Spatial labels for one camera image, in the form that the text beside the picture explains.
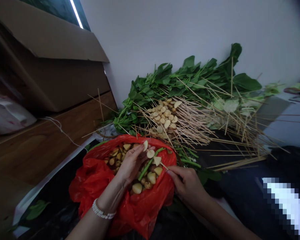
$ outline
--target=hand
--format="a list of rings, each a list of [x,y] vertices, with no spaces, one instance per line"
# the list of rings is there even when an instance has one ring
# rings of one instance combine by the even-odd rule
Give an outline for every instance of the hand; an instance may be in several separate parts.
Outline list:
[[[172,177],[176,186],[176,193],[182,201],[195,208],[202,204],[202,201],[210,199],[193,168],[178,166],[170,166],[168,168],[169,171],[167,172]]]
[[[139,146],[130,149],[116,174],[116,177],[121,178],[121,181],[123,181],[125,185],[128,185],[133,181],[141,165],[148,159],[147,151],[143,152],[143,148],[143,144],[140,144]],[[148,149],[154,150],[155,147],[149,145]]]

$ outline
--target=plastic bag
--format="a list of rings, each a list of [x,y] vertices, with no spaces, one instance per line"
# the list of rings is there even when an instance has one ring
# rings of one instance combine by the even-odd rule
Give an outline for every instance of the plastic bag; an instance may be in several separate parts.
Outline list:
[[[82,218],[93,201],[98,198],[109,182],[114,178],[113,171],[102,161],[119,143],[144,143],[148,140],[151,146],[164,147],[172,150],[158,139],[120,135],[89,151],[83,159],[83,166],[77,170],[76,177],[69,186],[70,197],[74,202],[80,202],[79,216]],[[175,153],[168,154],[163,150],[158,154],[166,166],[176,165]],[[172,203],[174,183],[171,177],[162,171],[152,189],[141,194],[129,195],[126,191],[117,209],[117,214],[108,231],[108,237],[115,237],[137,230],[143,237],[149,239],[154,229],[158,212],[162,206]]]

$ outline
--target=cardboard box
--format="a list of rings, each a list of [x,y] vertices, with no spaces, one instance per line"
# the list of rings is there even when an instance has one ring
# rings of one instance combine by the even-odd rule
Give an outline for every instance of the cardboard box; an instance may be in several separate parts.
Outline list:
[[[19,0],[0,0],[0,48],[24,101],[58,112],[110,90],[92,32]]]

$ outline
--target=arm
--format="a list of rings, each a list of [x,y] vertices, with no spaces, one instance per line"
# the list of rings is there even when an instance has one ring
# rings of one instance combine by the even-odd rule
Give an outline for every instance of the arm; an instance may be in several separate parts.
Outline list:
[[[143,144],[140,144],[138,147],[130,149],[127,152],[118,173],[98,198],[97,206],[104,214],[114,213],[116,211],[127,186],[136,176],[141,164],[147,159],[146,154],[142,151]],[[90,208],[66,240],[103,239],[110,223],[111,219],[98,217],[92,208]]]
[[[207,194],[194,169],[171,166],[168,173],[182,200],[223,234],[231,239],[260,239]]]

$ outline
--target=bracelet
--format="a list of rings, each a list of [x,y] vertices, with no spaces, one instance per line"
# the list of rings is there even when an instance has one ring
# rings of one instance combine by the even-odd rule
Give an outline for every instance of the bracelet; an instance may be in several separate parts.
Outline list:
[[[103,219],[112,219],[114,218],[114,215],[116,215],[117,211],[115,213],[108,213],[107,215],[104,215],[103,211],[101,211],[98,206],[97,206],[97,198],[96,200],[94,200],[93,204],[92,204],[92,210],[94,211],[94,213],[98,216],[101,217]]]

